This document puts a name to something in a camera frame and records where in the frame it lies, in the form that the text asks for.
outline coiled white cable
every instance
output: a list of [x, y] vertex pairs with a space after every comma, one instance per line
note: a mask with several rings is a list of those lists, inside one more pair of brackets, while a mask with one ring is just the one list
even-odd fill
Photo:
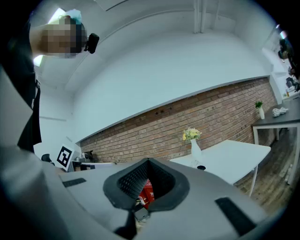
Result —
[[281, 115], [281, 114], [285, 114], [287, 110], [288, 110], [288, 109], [287, 109], [287, 108], [284, 108], [284, 107], [282, 107], [282, 108], [280, 108], [280, 109], [274, 108], [274, 109], [272, 110], [273, 117], [275, 118], [275, 117], [278, 117], [278, 116]]

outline black head-mounted camera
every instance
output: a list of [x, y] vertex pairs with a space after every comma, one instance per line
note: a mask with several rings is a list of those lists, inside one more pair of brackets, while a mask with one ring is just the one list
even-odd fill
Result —
[[99, 41], [99, 36], [96, 35], [95, 33], [91, 33], [85, 44], [84, 51], [89, 51], [91, 54], [93, 54], [96, 50], [98, 41]]

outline white table leg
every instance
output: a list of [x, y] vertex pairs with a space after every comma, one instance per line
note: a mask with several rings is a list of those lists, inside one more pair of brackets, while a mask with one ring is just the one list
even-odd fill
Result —
[[252, 184], [251, 184], [251, 189], [250, 189], [249, 197], [251, 197], [251, 194], [253, 192], [253, 188], [254, 188], [254, 184], [255, 184], [255, 180], [256, 180], [256, 175], [257, 175], [257, 169], [258, 169], [258, 165], [254, 169], [254, 175], [253, 175], [253, 179], [252, 179]]
[[279, 140], [279, 128], [275, 129], [275, 133], [276, 133], [276, 140]]
[[257, 132], [256, 127], [253, 127], [253, 134], [254, 134], [254, 144], [259, 145], [259, 143], [258, 143], [258, 132]]
[[300, 153], [300, 124], [297, 125], [296, 155], [295, 155], [294, 163], [292, 165], [291, 175], [290, 175], [289, 181], [287, 182], [287, 184], [289, 184], [289, 185], [291, 185], [294, 180], [294, 176], [295, 176], [295, 172], [296, 172], [297, 164], [298, 164], [298, 159], [299, 159], [299, 153]]

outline white vase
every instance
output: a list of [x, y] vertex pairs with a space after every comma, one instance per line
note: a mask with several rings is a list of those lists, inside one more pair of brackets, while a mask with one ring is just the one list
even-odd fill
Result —
[[259, 108], [259, 114], [261, 116], [261, 119], [264, 119], [264, 112], [263, 112], [263, 108], [262, 107]]
[[192, 156], [194, 157], [195, 160], [200, 162], [201, 155], [202, 155], [201, 149], [199, 148], [196, 139], [192, 139], [191, 143], [192, 143]]

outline ceiling pipe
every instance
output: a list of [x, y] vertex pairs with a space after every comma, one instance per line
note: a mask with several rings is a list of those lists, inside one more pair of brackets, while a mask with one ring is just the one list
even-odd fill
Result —
[[212, 29], [216, 28], [216, 23], [217, 23], [217, 19], [218, 19], [218, 15], [219, 15], [219, 9], [220, 9], [220, 0], [217, 1], [216, 16], [215, 16], [214, 22], [212, 24]]
[[194, 0], [194, 33], [199, 33], [200, 0]]
[[200, 32], [204, 33], [205, 28], [205, 17], [206, 17], [206, 8], [207, 8], [207, 0], [202, 0], [202, 13], [201, 13], [201, 26]]

